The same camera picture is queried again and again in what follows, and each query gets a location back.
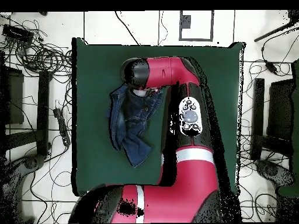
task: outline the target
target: black frame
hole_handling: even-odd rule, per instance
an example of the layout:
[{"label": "black frame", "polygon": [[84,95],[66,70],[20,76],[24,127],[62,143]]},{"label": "black frame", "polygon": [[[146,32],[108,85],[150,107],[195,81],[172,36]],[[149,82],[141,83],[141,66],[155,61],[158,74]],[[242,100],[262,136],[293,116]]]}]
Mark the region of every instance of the black frame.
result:
[{"label": "black frame", "polygon": [[211,10],[211,30],[210,38],[182,38],[182,29],[189,29],[191,25],[191,16],[183,15],[183,11],[180,10],[180,27],[179,27],[179,41],[207,41],[213,42],[214,38],[214,10]]}]

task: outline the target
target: black stand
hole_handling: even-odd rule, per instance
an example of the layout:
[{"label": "black stand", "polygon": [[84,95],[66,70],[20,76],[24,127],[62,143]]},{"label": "black stand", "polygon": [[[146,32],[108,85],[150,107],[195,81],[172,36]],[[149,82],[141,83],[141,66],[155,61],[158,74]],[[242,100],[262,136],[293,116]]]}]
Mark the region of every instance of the black stand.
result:
[{"label": "black stand", "polygon": [[278,33],[280,31],[283,31],[284,29],[288,29],[289,27],[294,26],[297,22],[299,22],[299,10],[288,10],[288,18],[290,18],[290,22],[288,24],[285,24],[277,29],[274,29],[273,31],[270,31],[256,38],[255,42],[263,40],[264,38],[269,37],[272,34]]},{"label": "black stand", "polygon": [[[6,120],[9,118],[10,99],[8,69],[4,62],[4,52],[0,52],[0,223],[24,223],[20,216],[21,182],[25,176],[44,165],[48,155],[48,114],[49,83],[51,75],[47,71],[39,74],[39,105],[37,106],[37,131],[5,134]],[[6,151],[36,142],[37,154],[6,161]]]}]

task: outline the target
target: red robot arm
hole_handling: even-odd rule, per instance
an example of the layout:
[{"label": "red robot arm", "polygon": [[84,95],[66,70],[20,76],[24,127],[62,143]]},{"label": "red robot arm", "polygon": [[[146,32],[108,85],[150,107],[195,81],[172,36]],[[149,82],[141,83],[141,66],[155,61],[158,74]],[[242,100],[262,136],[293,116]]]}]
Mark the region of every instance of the red robot arm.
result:
[{"label": "red robot arm", "polygon": [[137,90],[171,86],[169,131],[162,160],[168,161],[168,167],[176,165],[176,176],[167,187],[125,185],[122,198],[137,202],[144,214],[136,211],[128,218],[116,212],[112,223],[219,222],[217,172],[200,80],[194,67],[180,57],[133,58],[123,64],[121,77]]}]

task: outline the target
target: tangled cables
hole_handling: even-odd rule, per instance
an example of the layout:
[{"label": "tangled cables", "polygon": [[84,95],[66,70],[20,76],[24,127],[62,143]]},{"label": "tangled cables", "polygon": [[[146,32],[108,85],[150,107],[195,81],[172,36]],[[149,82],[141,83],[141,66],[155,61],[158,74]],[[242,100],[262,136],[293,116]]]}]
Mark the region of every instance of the tangled cables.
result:
[{"label": "tangled cables", "polygon": [[[55,107],[61,108],[62,114],[64,114],[65,111],[67,111],[68,115],[71,116],[71,114],[72,114],[71,110],[70,110],[71,106],[72,106],[72,96],[71,96],[71,92],[72,92],[71,55],[72,54],[71,54],[71,50],[67,50],[67,47],[59,47],[54,44],[48,44],[48,43],[44,44],[43,41],[44,41],[44,38],[47,37],[47,34],[40,30],[39,23],[36,20],[34,20],[34,21],[25,20],[24,22],[22,22],[22,24],[20,24],[14,20],[10,20],[6,16],[0,15],[0,17],[8,19],[10,22],[13,22],[15,24],[14,25],[15,27],[24,29],[24,30],[29,31],[34,34],[33,38],[32,38],[32,42],[30,42],[30,43],[24,43],[18,39],[12,39],[9,37],[6,37],[3,42],[0,42],[0,51],[8,50],[8,52],[6,52],[6,54],[5,54],[5,62],[9,63],[9,66],[11,64],[14,64],[17,67],[17,69],[19,69],[19,67],[23,67],[24,71],[27,73],[27,75],[24,75],[25,77],[38,78],[39,76],[34,75],[34,74],[38,74],[40,71],[49,71],[49,73],[51,74],[52,78],[55,81],[57,81],[61,84],[65,84],[65,94],[64,94],[63,102],[60,102],[59,100],[55,100]],[[27,27],[27,24],[33,25],[33,28]],[[16,57],[17,63],[14,63],[11,61],[11,56]],[[36,104],[36,102],[34,101],[33,96],[27,96],[24,98],[31,98],[33,103],[23,103],[23,104],[38,106],[38,104]],[[23,111],[23,113],[25,114],[25,116],[27,118],[27,121],[31,127],[31,130],[34,132],[34,129],[29,121],[29,118],[27,117],[27,115],[24,111]],[[70,136],[71,136],[71,119],[72,119],[72,117],[70,117],[65,124],[66,130],[68,131]],[[53,167],[56,166],[58,161],[61,159],[62,155],[69,150],[69,147],[66,147],[64,149],[64,151],[62,151],[59,155],[55,155],[55,156],[52,155],[53,142],[58,137],[60,137],[60,135],[55,136],[54,139],[52,140],[50,157],[44,161],[44,163],[45,163],[44,166],[46,165],[46,163],[48,163],[48,165],[49,165],[48,172],[37,182],[34,182],[35,178],[36,178],[36,173],[34,172],[33,180],[31,182],[30,188],[27,191],[25,191],[22,195],[22,197],[23,197],[28,191],[30,191],[32,193],[32,195],[35,198],[37,198],[37,200],[26,200],[26,199],[20,198],[20,200],[22,200],[22,201],[42,202],[45,204],[46,208],[43,211],[43,213],[40,215],[37,223],[45,223],[48,221],[48,219],[50,219],[52,217],[53,224],[59,224],[58,223],[59,218],[63,215],[70,214],[70,213],[68,213],[68,212],[62,213],[61,215],[59,215],[56,218],[55,210],[57,208],[57,204],[59,202],[60,203],[75,203],[75,201],[53,200],[54,186],[66,187],[66,186],[70,185],[70,183],[67,185],[61,185],[61,184],[57,183],[57,179],[59,176],[61,176],[64,173],[70,174],[70,172],[62,171],[56,177],[53,177],[51,174]],[[24,154],[24,157],[30,150],[32,150],[34,148],[36,148],[36,147],[29,149]],[[55,158],[58,158],[58,159],[55,161],[54,165],[51,165],[51,161]],[[53,182],[53,185],[51,188],[51,200],[43,200],[42,198],[37,196],[32,189],[37,183],[39,183],[48,174],[50,175],[50,178]],[[51,203],[51,214],[46,219],[42,219],[44,214],[46,213],[49,202]]]}]

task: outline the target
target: cable bundle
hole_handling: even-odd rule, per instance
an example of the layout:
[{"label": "cable bundle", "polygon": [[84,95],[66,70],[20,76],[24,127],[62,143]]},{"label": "cable bundle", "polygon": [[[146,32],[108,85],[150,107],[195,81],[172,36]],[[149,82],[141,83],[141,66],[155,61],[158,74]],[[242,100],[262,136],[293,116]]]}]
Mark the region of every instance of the cable bundle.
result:
[{"label": "cable bundle", "polygon": [[[11,56],[15,56],[18,60],[18,64],[15,64],[17,69],[19,69],[19,66],[24,67],[24,70],[26,71],[26,73],[28,74],[25,75],[25,77],[35,77],[38,78],[38,75],[32,75],[32,74],[37,74],[40,71],[49,71],[51,73],[51,75],[53,76],[53,79],[56,80],[59,83],[65,84],[65,96],[64,96],[64,101],[61,104],[59,102],[59,100],[56,100],[56,107],[57,104],[61,106],[61,112],[63,113],[66,109],[68,111],[68,114],[72,114],[69,110],[69,107],[71,107],[72,105],[72,96],[71,96],[71,92],[72,92],[72,86],[71,86],[71,50],[67,51],[65,54],[62,50],[62,47],[58,47],[56,45],[53,44],[43,44],[43,37],[47,37],[47,35],[45,34],[45,32],[41,31],[39,28],[39,23],[34,20],[33,22],[25,20],[22,24],[19,24],[13,20],[10,20],[9,18],[5,17],[5,16],[1,16],[5,19],[8,19],[10,22],[14,22],[16,25],[15,27],[19,27],[21,29],[25,29],[27,31],[30,31],[32,33],[34,33],[33,36],[33,41],[31,44],[26,44],[24,42],[20,42],[17,39],[11,39],[11,38],[7,38],[5,39],[5,41],[0,42],[0,50],[9,50],[8,54],[6,54],[6,58],[5,58],[5,62],[10,64],[15,64],[11,62]],[[28,27],[25,26],[25,23],[29,22],[34,24],[35,28],[34,29],[30,29]],[[67,80],[65,82],[60,81],[58,78],[59,76],[67,76]],[[29,104],[29,105],[34,105],[37,106],[38,104],[36,104],[36,102],[33,99],[33,96],[27,96],[24,97],[25,98],[31,98],[32,99],[32,104],[30,103],[23,103],[23,104]],[[23,111],[24,115],[27,118],[27,121],[31,127],[31,130],[33,132],[35,132],[35,130],[33,129],[26,113]],[[68,119],[67,123],[66,123],[66,128],[67,131],[69,132],[70,136],[71,136],[71,125],[69,125],[69,122],[71,121],[71,118]],[[54,140],[60,137],[60,135],[57,135],[53,141],[52,141],[52,148],[53,148],[53,142]],[[53,218],[53,224],[58,224],[58,220],[62,215],[65,214],[70,214],[70,213],[62,213],[60,216],[58,216],[58,218],[55,218],[55,209],[57,207],[57,203],[58,202],[64,202],[64,203],[75,203],[75,201],[55,201],[53,200],[53,189],[54,189],[54,185],[56,186],[60,186],[60,187],[66,187],[69,186],[68,185],[59,185],[56,182],[56,179],[58,178],[58,176],[60,176],[63,173],[69,173],[68,171],[63,171],[60,174],[58,174],[56,176],[56,178],[53,178],[51,175],[51,170],[53,169],[53,167],[56,166],[56,164],[58,163],[58,161],[61,159],[62,155],[69,150],[69,147],[66,147],[65,150],[63,152],[61,152],[59,155],[55,155],[52,157],[52,149],[50,152],[50,158],[45,160],[45,164],[47,162],[49,162],[49,171],[41,178],[43,179],[47,174],[50,174],[51,180],[53,182],[53,186],[51,189],[51,201],[45,201],[43,199],[41,199],[40,197],[38,197],[32,190],[32,188],[41,181],[41,179],[37,182],[34,183],[35,180],[35,172],[33,174],[33,180],[32,183],[30,185],[30,188],[23,193],[22,196],[24,196],[24,194],[26,194],[28,191],[30,191],[32,193],[32,195],[34,197],[37,198],[37,200],[25,200],[25,199],[21,199],[22,201],[35,201],[35,202],[43,202],[46,205],[45,210],[43,211],[42,215],[39,217],[37,223],[41,222],[41,219],[43,217],[43,215],[46,213],[46,210],[48,208],[48,202],[51,203],[51,215],[43,220],[41,223],[46,222],[50,217]],[[55,162],[55,164],[53,166],[51,166],[51,161],[55,158],[58,157],[58,160]]]}]

